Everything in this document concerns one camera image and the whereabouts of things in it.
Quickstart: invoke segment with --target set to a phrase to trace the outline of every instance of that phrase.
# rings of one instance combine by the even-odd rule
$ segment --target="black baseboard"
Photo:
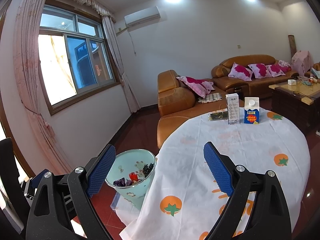
[[[122,133],[125,131],[125,129],[128,127],[128,125],[130,124],[130,122],[135,119],[138,114],[144,113],[145,111],[149,111],[149,110],[155,110],[158,109],[158,105],[151,105],[151,106],[144,106],[142,107],[140,110],[138,110],[137,112],[131,114],[129,116],[129,118],[124,122],[124,124],[120,127],[120,129],[115,133],[115,135],[111,138],[111,140],[109,141],[108,144],[112,144],[115,145],[116,141],[120,138],[120,136],[122,135]]]

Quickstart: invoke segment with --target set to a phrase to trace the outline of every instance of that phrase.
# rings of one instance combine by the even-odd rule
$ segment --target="mint green trash can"
[[[145,164],[153,163],[153,169],[145,178],[142,172]],[[119,192],[127,201],[132,203],[137,209],[141,210],[144,197],[149,184],[151,183],[156,168],[156,157],[152,152],[143,149],[125,151],[116,156],[105,182]],[[115,180],[125,178],[130,179],[129,174],[134,172],[141,179],[138,183],[128,187],[118,187],[113,185]]]

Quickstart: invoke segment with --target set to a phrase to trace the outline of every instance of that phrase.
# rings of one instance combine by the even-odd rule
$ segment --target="tablecloth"
[[[228,200],[205,162],[203,147],[208,141],[251,172],[275,171],[294,229],[310,170],[307,141],[292,122],[276,113],[260,108],[259,124],[244,124],[243,108],[240,116],[240,124],[228,125],[227,120],[209,121],[203,114],[169,136],[157,155],[155,176],[140,213],[128,210],[125,202],[117,206],[127,225],[120,233],[123,240],[206,237]],[[245,229],[254,194],[249,194],[236,235]]]

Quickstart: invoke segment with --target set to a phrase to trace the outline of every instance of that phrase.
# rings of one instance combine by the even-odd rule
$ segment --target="milk carton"
[[[244,123],[259,123],[259,98],[244,98]]]
[[[239,96],[238,94],[226,95],[227,106],[228,106],[228,122],[229,124],[235,124],[240,122],[239,112]]]

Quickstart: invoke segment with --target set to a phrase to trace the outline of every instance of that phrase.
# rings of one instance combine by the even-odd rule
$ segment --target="silver screw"
[[[81,173],[83,171],[83,168],[82,167],[77,167],[75,169],[75,173]]]
[[[274,177],[276,174],[275,174],[273,171],[268,171],[268,175],[269,175],[270,177]]]
[[[238,165],[237,171],[243,172],[245,170],[244,166]]]
[[[49,177],[51,177],[51,172],[50,171],[48,171],[48,172],[46,172],[45,174],[44,174],[44,177],[45,178],[49,178]]]

